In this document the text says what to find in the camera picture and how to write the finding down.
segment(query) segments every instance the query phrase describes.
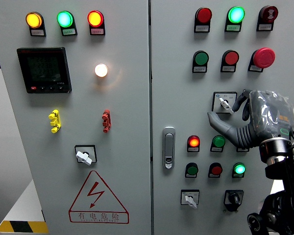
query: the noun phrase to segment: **warning triangle sign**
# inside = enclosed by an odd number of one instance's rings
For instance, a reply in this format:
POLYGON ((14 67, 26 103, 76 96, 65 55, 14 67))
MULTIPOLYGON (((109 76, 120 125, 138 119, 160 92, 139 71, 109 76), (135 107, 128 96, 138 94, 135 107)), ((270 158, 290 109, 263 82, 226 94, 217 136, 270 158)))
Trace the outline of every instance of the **warning triangle sign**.
POLYGON ((71 205, 69 217, 72 223, 129 223, 128 211, 94 170, 71 205))

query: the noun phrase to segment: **yellow black hazard stripe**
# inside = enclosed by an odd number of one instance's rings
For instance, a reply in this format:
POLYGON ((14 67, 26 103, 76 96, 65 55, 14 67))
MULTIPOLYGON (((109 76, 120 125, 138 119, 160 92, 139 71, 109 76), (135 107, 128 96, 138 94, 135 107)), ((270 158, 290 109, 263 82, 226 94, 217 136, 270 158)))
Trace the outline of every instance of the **yellow black hazard stripe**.
POLYGON ((38 221, 3 221, 0 233, 37 233, 48 234, 47 224, 38 221))

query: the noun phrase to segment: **orange indicator light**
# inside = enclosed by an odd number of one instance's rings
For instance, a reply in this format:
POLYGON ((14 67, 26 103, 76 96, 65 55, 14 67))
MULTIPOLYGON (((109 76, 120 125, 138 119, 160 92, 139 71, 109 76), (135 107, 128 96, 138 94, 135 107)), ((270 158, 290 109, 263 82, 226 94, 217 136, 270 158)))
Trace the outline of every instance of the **orange indicator light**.
POLYGON ((190 136, 188 138, 188 144, 192 148, 198 147, 200 144, 199 137, 198 136, 190 136))
POLYGON ((87 16, 88 23, 92 27, 99 27, 103 23, 103 15, 100 11, 91 11, 87 16))
POLYGON ((31 28, 39 28, 42 23, 42 16, 38 12, 30 12, 26 15, 26 23, 31 28))

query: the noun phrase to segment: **dark red button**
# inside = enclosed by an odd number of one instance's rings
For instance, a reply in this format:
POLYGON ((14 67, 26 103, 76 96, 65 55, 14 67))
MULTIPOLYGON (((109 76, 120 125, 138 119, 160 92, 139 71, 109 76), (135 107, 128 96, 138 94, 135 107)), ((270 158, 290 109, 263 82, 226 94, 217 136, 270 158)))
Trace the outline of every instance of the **dark red button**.
POLYGON ((264 6, 260 10, 260 17, 266 23, 272 23, 278 17, 278 8, 275 6, 264 6))
POLYGON ((228 65, 234 65, 238 62, 239 60, 239 54, 236 51, 231 51, 226 54, 225 56, 225 62, 228 65))
POLYGON ((197 11, 197 19, 202 24, 205 24, 211 20, 212 12, 209 8, 200 8, 197 11))
POLYGON ((254 64, 262 69, 268 68, 274 63, 275 53, 271 48, 264 47, 257 50, 254 54, 254 64))
POLYGON ((214 168, 212 168, 211 173, 213 175, 220 175, 222 173, 222 167, 215 166, 214 168))

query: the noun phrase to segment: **white indicator light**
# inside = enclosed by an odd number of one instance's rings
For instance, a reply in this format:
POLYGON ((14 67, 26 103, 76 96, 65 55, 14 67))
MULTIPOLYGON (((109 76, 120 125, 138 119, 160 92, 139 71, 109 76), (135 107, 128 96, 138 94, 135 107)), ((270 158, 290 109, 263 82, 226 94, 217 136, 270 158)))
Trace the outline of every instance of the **white indicator light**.
POLYGON ((105 77, 108 73, 108 67, 104 64, 99 64, 95 68, 95 74, 98 77, 105 77))

